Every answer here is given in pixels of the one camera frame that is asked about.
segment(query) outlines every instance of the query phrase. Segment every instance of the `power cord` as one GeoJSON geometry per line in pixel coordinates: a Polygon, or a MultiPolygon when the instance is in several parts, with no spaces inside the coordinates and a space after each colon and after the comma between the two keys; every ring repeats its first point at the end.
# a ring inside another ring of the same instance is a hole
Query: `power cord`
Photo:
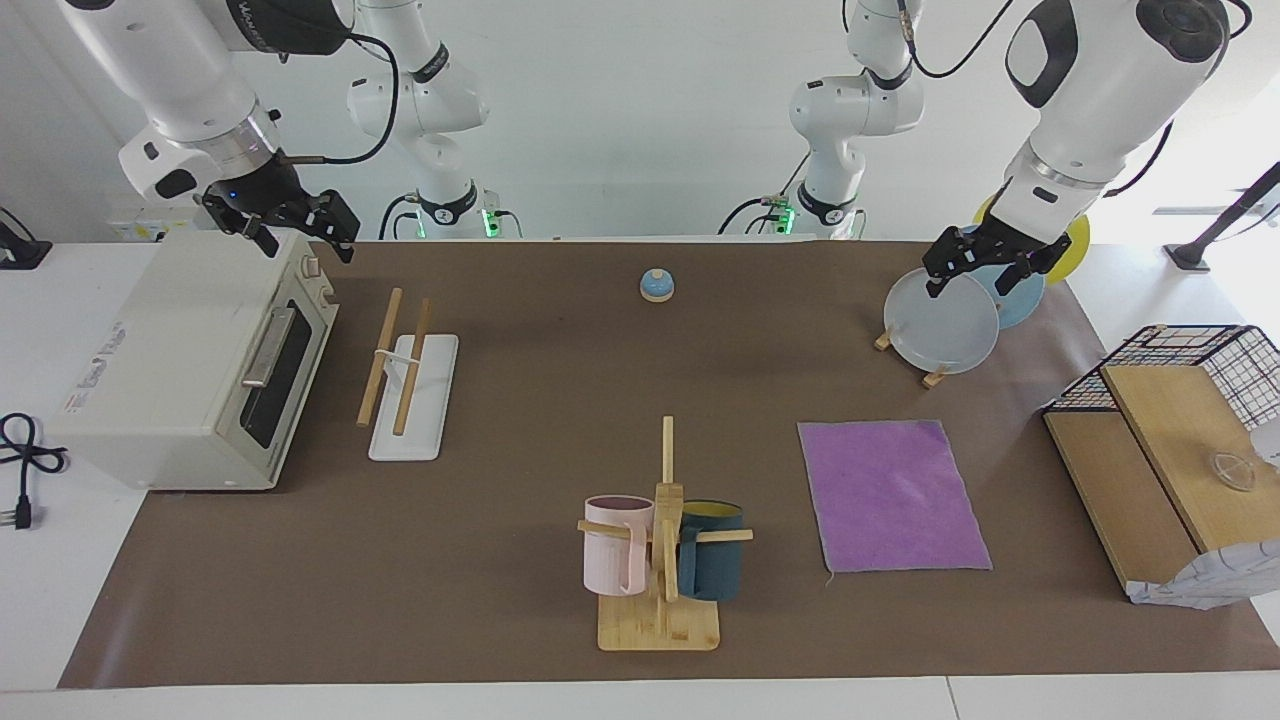
{"type": "Polygon", "coordinates": [[[746,229],[742,231],[742,234],[751,234],[751,228],[755,227],[755,223],[760,223],[760,229],[755,231],[755,234],[762,234],[764,232],[764,228],[769,227],[769,220],[777,220],[777,219],[778,217],[773,214],[760,215],[759,218],[746,224],[746,229]]]}
{"type": "Polygon", "coordinates": [[[991,35],[991,31],[996,29],[996,26],[1000,24],[1000,19],[1005,17],[1005,13],[1009,12],[1009,8],[1011,8],[1012,4],[1014,0],[1005,0],[1004,6],[1001,6],[1000,12],[996,13],[996,17],[992,18],[991,24],[987,26],[987,29],[982,31],[982,35],[978,36],[978,41],[973,44],[973,47],[970,47],[968,53],[965,53],[964,58],[960,58],[960,61],[956,63],[955,67],[952,67],[950,70],[943,70],[940,73],[925,68],[920,63],[920,56],[915,51],[915,27],[911,24],[911,14],[906,10],[906,0],[897,0],[897,14],[900,22],[902,23],[902,40],[906,41],[906,49],[911,53],[911,61],[915,63],[915,67],[922,73],[924,73],[925,77],[941,79],[945,77],[954,76],[960,68],[965,67],[969,59],[973,58],[974,53],[977,53],[978,49],[982,47],[982,44],[987,41],[987,37],[991,35]]]}
{"type": "Polygon", "coordinates": [[[737,208],[733,208],[733,211],[730,213],[727,218],[724,218],[724,222],[721,223],[721,229],[716,231],[716,234],[724,234],[724,229],[728,228],[728,224],[733,222],[733,218],[742,214],[742,210],[746,210],[753,205],[768,205],[768,204],[769,201],[767,197],[753,197],[751,200],[742,202],[737,208]]]}
{"type": "Polygon", "coordinates": [[[1231,240],[1233,237],[1238,237],[1238,236],[1242,236],[1242,234],[1252,231],[1253,228],[1256,228],[1256,227],[1261,225],[1262,223],[1270,220],[1271,217],[1276,214],[1276,210],[1280,210],[1280,202],[1272,205],[1270,210],[1267,210],[1266,213],[1263,213],[1262,217],[1258,218],[1257,220],[1254,220],[1252,224],[1249,224],[1249,227],[1243,228],[1243,229],[1238,229],[1238,231],[1233,232],[1231,234],[1229,234],[1226,237],[1220,237],[1220,238],[1215,240],[1213,242],[1222,242],[1224,240],[1231,240]]]}
{"type": "Polygon", "coordinates": [[[378,225],[378,240],[387,240],[387,225],[392,222],[392,213],[403,202],[417,202],[417,195],[401,195],[387,205],[387,210],[383,211],[383,223],[378,225]]]}
{"type": "Polygon", "coordinates": [[[399,240],[399,222],[404,218],[416,220],[417,213],[401,213],[399,215],[396,215],[396,222],[392,223],[392,237],[396,240],[399,240]]]}
{"type": "Polygon", "coordinates": [[[524,240],[524,237],[525,237],[525,228],[520,224],[520,215],[512,213],[511,210],[494,210],[493,211],[493,217],[494,218],[511,218],[512,220],[516,220],[516,232],[518,232],[521,240],[524,240]]]}
{"type": "Polygon", "coordinates": [[[0,465],[8,462],[22,462],[18,480],[18,505],[12,512],[0,512],[0,527],[13,525],[18,530],[31,528],[31,498],[27,497],[27,471],[35,465],[50,475],[67,469],[65,447],[40,447],[36,445],[36,420],[26,413],[10,413],[0,418],[0,451],[10,451],[13,455],[0,457],[0,465]],[[22,420],[27,423],[27,439],[17,442],[9,438],[5,428],[9,420],[22,420]],[[52,462],[46,462],[45,457],[52,457],[52,462]]]}
{"type": "Polygon", "coordinates": [[[1165,126],[1165,132],[1160,135],[1160,142],[1156,143],[1156,150],[1151,152],[1151,158],[1147,158],[1147,164],[1143,165],[1140,170],[1138,170],[1138,174],[1133,176],[1133,179],[1121,184],[1120,187],[1103,192],[1102,197],[1103,199],[1115,197],[1116,195],[1120,195],[1121,192],[1138,184],[1138,181],[1140,181],[1147,174],[1147,170],[1149,170],[1151,167],[1156,164],[1156,159],[1160,158],[1160,154],[1165,150],[1165,143],[1169,142],[1169,133],[1171,132],[1174,132],[1174,120],[1169,120],[1169,124],[1165,126]]]}
{"type": "Polygon", "coordinates": [[[858,219],[858,215],[863,217],[863,224],[861,227],[858,228],[858,237],[855,237],[854,240],[861,240],[863,233],[867,232],[867,210],[863,210],[861,208],[854,210],[854,220],[858,219]]]}
{"type": "Polygon", "coordinates": [[[790,178],[787,178],[787,184],[782,186],[782,192],[780,192],[778,195],[781,195],[782,197],[787,196],[787,191],[791,190],[791,183],[794,183],[796,178],[800,177],[800,170],[804,169],[804,164],[809,161],[810,155],[813,155],[813,150],[809,150],[808,152],[804,154],[804,158],[800,159],[800,164],[796,165],[795,172],[791,173],[790,178]]]}
{"type": "Polygon", "coordinates": [[[320,23],[314,23],[307,18],[303,18],[293,13],[288,8],[282,6],[280,4],[275,3],[275,0],[264,0],[264,4],[275,10],[276,13],[289,18],[291,20],[293,20],[300,26],[308,27],[311,29],[329,35],[340,35],[346,40],[351,40],[356,45],[360,45],[360,47],[362,47],[366,53],[369,53],[369,49],[361,45],[361,42],[369,42],[371,45],[376,45],[381,47],[384,53],[387,53],[387,61],[390,63],[392,65],[390,114],[387,115],[387,127],[383,129],[383,136],[378,138],[378,142],[374,143],[372,147],[370,147],[367,151],[360,155],[356,155],[355,158],[329,158],[326,155],[296,155],[296,156],[288,156],[287,161],[292,165],[355,165],[357,163],[364,163],[365,160],[369,160],[374,155],[378,155],[378,152],[384,146],[387,146],[387,141],[390,140],[392,137],[392,128],[396,127],[396,111],[399,109],[399,64],[396,61],[396,53],[392,51],[392,46],[387,45],[385,42],[374,36],[352,32],[349,28],[346,27],[343,27],[342,29],[335,29],[332,27],[323,26],[320,23]]]}

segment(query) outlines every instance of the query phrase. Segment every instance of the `blue plate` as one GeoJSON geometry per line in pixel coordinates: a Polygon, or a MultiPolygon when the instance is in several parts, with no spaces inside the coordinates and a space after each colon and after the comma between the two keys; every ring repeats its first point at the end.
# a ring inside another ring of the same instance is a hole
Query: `blue plate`
{"type": "Polygon", "coordinates": [[[1032,313],[1039,307],[1039,301],[1044,297],[1046,284],[1044,275],[1033,274],[1014,286],[1014,290],[1009,291],[1009,295],[1001,296],[996,292],[996,281],[1000,279],[1000,275],[1007,266],[984,265],[969,273],[973,275],[973,279],[982,283],[982,287],[987,290],[991,299],[996,301],[996,311],[1000,314],[1000,329],[1002,331],[1007,331],[1032,316],[1032,313]]]}

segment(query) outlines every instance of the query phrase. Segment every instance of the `dark green mug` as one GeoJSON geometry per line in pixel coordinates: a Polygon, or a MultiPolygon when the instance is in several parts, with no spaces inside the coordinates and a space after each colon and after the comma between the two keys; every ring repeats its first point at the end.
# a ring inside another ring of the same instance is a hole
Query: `dark green mug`
{"type": "Polygon", "coordinates": [[[680,519],[680,594],[694,600],[732,600],[742,579],[741,542],[698,542],[707,530],[742,529],[742,509],[719,500],[690,500],[680,519]]]}

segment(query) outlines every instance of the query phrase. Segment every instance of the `wooden chopstick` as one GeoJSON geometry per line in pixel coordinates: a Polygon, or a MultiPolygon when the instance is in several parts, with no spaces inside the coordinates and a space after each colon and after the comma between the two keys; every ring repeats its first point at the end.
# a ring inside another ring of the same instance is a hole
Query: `wooden chopstick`
{"type": "MultiPolygon", "coordinates": [[[[383,318],[383,331],[378,334],[378,350],[392,348],[392,333],[396,331],[396,315],[399,314],[401,299],[404,291],[393,287],[392,299],[387,304],[387,316],[383,318]]],[[[387,364],[387,355],[374,352],[374,365],[369,369],[369,382],[365,383],[365,397],[360,401],[360,414],[356,416],[357,428],[367,428],[374,418],[374,404],[378,401],[378,388],[383,384],[383,366],[387,364]]]]}
{"type": "Polygon", "coordinates": [[[676,482],[676,419],[664,415],[662,419],[662,482],[671,484],[676,482]]]}
{"type": "Polygon", "coordinates": [[[401,388],[401,404],[396,410],[396,427],[392,434],[396,437],[404,434],[404,424],[408,421],[408,406],[413,402],[413,386],[417,384],[417,369],[422,360],[422,346],[426,343],[426,325],[431,318],[431,301],[422,299],[422,307],[417,314],[417,329],[413,331],[413,352],[410,357],[408,370],[404,373],[404,387],[401,388]]]}
{"type": "MultiPolygon", "coordinates": [[[[598,533],[609,536],[611,538],[627,539],[631,537],[631,532],[621,525],[605,525],[590,520],[579,520],[577,529],[582,533],[598,533]]],[[[754,530],[707,530],[698,533],[698,542],[742,542],[749,539],[755,539],[754,530]]],[[[653,537],[649,538],[649,542],[653,542],[653,537]]]]}

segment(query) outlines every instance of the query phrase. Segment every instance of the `white wall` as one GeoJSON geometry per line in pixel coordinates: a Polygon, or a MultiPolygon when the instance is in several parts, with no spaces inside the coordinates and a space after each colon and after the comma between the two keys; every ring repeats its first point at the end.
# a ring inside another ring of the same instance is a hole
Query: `white wall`
{"type": "MultiPolygon", "coordinates": [[[[520,213],[530,236],[712,232],[739,201],[777,191],[804,154],[787,120],[794,87],[858,72],[836,0],[428,4],[454,58],[484,78],[493,108],[485,127],[458,141],[476,178],[520,213]]],[[[1036,123],[1002,68],[1004,46],[1034,4],[1016,1],[961,73],[925,79],[920,127],[863,142],[868,236],[932,237],[965,222],[998,184],[1036,123]]],[[[1152,188],[1187,186],[1189,169],[1230,163],[1229,138],[1215,128],[1280,68],[1280,0],[1252,4],[1254,28],[1184,110],[1167,151],[1176,161],[1157,165],[1152,188]]],[[[105,240],[110,196],[129,192],[114,152],[142,117],[55,5],[0,3],[0,202],[54,240],[105,240]]],[[[997,0],[929,4],[919,32],[925,64],[952,63],[996,8],[997,0]]],[[[244,54],[237,65],[264,104],[284,113],[289,152],[356,154],[371,142],[344,105],[352,78],[380,70],[360,49],[287,65],[244,54]]],[[[365,236],[376,232],[387,201],[411,188],[390,151],[355,168],[305,168],[303,181],[311,192],[340,190],[365,236]]],[[[1126,199],[1142,211],[1156,200],[1126,199]]]]}

